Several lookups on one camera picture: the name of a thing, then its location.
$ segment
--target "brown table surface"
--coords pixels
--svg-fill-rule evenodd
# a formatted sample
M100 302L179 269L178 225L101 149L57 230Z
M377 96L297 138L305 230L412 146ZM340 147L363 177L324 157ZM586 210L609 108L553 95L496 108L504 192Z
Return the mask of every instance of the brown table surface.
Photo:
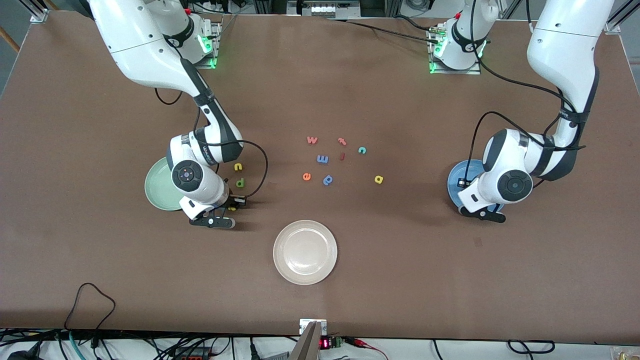
M368 23L420 35L401 20ZM485 61L550 86L527 64L529 37L526 23L496 23ZM32 26L0 102L0 326L61 327L91 281L118 302L112 329L296 334L311 317L354 336L637 341L640 106L620 38L603 35L595 58L575 170L493 224L457 213L447 175L485 111L540 132L556 98L490 74L429 74L424 43L352 24L238 17L218 68L202 74L270 167L225 231L145 198L147 170L192 127L193 101L162 105L120 73L91 20L54 12ZM486 120L476 157L506 126ZM241 161L248 192L263 159L247 147ZM239 178L231 164L220 173ZM313 286L273 264L276 235L300 219L325 224L339 247ZM94 327L108 309L87 289L71 326Z

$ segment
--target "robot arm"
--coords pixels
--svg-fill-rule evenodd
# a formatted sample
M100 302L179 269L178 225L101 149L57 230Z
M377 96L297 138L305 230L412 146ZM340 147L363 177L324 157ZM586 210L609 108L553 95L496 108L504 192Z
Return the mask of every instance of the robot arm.
M192 223L232 201L227 184L209 166L237 159L242 137L193 65L211 52L211 22L187 16L176 0L89 0L89 5L104 43L127 78L186 92L207 117L209 125L174 137L167 150L173 183L185 195L180 205ZM232 227L231 222L220 227Z
M442 63L455 70L465 70L476 63L473 43L482 54L486 37L493 23L498 19L499 8L496 0L476 0L474 18L471 19L471 7L474 0L465 0L465 7L457 16L444 23L445 33L450 34L436 48L433 55ZM474 42L471 41L471 21L474 22Z
M530 138L505 129L489 139L483 156L485 172L458 194L465 216L491 220L486 208L526 199L533 177L554 181L571 172L598 86L593 50L612 6L613 0L547 1L527 58L536 73L558 87L571 104L562 104L551 136L530 134Z

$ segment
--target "blue plate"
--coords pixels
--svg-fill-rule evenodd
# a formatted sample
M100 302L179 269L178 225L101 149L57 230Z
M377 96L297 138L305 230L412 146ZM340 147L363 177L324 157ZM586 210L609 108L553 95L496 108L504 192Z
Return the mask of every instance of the blue plate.
M451 169L449 173L449 178L447 179L447 190L449 191L449 197L456 205L458 209L462 206L462 201L458 197L458 193L462 191L462 188L458 187L458 179L461 177L465 177L465 169L467 168L467 160L459 162L456 166ZM482 161L480 160L471 160L469 164L469 172L467 174L467 179L472 181L476 178L476 176L482 174L484 172L484 168L482 167ZM495 207L497 205L489 206L489 211L495 211ZM500 204L498 211L500 211L504 207L504 204Z

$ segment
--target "green plate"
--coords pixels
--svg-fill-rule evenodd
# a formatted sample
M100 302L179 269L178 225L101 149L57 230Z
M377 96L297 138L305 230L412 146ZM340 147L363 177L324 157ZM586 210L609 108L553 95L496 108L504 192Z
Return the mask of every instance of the green plate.
M145 195L151 205L160 210L175 211L180 209L181 194L171 180L171 169L162 158L151 167L145 179Z

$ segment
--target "plate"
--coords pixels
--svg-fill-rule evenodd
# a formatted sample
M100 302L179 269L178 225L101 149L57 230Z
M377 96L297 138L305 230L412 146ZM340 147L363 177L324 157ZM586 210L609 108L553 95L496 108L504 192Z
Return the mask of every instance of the plate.
M461 177L465 177L465 170L467 168L467 160L459 162L456 166L451 169L449 173L449 177L447 178L447 191L449 192L449 197L456 205L458 209L462 206L462 200L458 197L458 193L462 191L462 188L458 187L458 179ZM482 161L473 159L469 163L469 172L467 174L467 179L469 181L473 181L476 176L482 174L484 172L484 168L482 166ZM489 206L487 209L489 211L495 211L496 205ZM504 207L504 204L500 204L498 211L500 211Z
M158 160L151 167L145 179L145 195L151 205L160 210L180 210L180 199L183 194L178 191L171 180L171 169L166 157Z
M327 277L338 259L338 245L329 229L313 220L285 226L273 245L273 262L282 277L312 285Z

